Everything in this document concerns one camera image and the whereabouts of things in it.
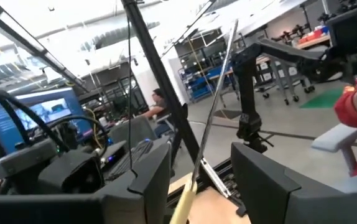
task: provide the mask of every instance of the dark hair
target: dark hair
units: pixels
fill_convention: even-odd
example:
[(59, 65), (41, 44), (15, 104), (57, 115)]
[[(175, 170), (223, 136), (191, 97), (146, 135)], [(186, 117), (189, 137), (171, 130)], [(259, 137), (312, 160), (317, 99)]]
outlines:
[(157, 95), (157, 96), (159, 96), (159, 97), (164, 97), (163, 95), (162, 95), (162, 91), (160, 90), (160, 88), (158, 88), (158, 89), (155, 89), (154, 90), (154, 93), (155, 93), (155, 95)]

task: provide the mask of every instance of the black monitor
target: black monitor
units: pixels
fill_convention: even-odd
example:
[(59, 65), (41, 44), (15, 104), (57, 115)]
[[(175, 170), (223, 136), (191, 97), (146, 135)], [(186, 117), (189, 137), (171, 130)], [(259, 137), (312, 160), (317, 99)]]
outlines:
[[(84, 115), (83, 109), (72, 88), (40, 91), (18, 95), (16, 98), (29, 106), (46, 123), (68, 115)], [(16, 113), (27, 130), (37, 127), (34, 121), (21, 110), (16, 110)], [(85, 138), (93, 134), (93, 130), (88, 121), (78, 119), (73, 120), (72, 123), (78, 130), (78, 136), (80, 138)], [(0, 157), (4, 154), (14, 152), (16, 150), (15, 145), (19, 142), (22, 142), (22, 138), (17, 127), (0, 105)]]

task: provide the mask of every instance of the keyboard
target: keyboard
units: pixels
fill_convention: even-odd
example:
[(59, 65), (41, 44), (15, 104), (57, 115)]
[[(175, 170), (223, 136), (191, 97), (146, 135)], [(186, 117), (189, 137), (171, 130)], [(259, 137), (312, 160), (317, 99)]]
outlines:
[[(152, 141), (140, 142), (136, 147), (132, 148), (132, 162), (135, 164), (143, 155), (148, 154), (154, 143)], [(120, 177), (130, 169), (130, 153), (126, 153), (122, 159), (112, 168), (105, 181), (113, 181)]]

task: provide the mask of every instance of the red sleeve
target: red sleeve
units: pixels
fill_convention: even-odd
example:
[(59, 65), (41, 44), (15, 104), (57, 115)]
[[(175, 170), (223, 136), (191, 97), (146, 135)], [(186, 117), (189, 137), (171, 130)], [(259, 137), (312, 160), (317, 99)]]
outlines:
[(343, 124), (357, 128), (357, 110), (353, 104), (356, 91), (343, 94), (335, 104), (336, 114)]

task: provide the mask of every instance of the blue screen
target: blue screen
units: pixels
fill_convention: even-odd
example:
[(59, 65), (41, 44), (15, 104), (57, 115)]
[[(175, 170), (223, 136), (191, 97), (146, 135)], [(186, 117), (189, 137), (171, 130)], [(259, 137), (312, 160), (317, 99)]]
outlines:
[[(46, 123), (54, 121), (68, 115), (84, 115), (79, 101), (71, 88), (49, 90), (38, 93), (16, 96), (23, 104), (30, 107)], [(33, 129), (37, 125), (21, 110), (16, 110), (24, 127), (27, 130)], [(85, 120), (73, 120), (72, 124), (78, 130), (81, 138), (91, 136), (93, 130), (90, 123)], [(22, 137), (17, 127), (12, 122), (7, 112), (0, 105), (0, 145), (6, 154), (16, 151), (15, 145), (22, 142)]]

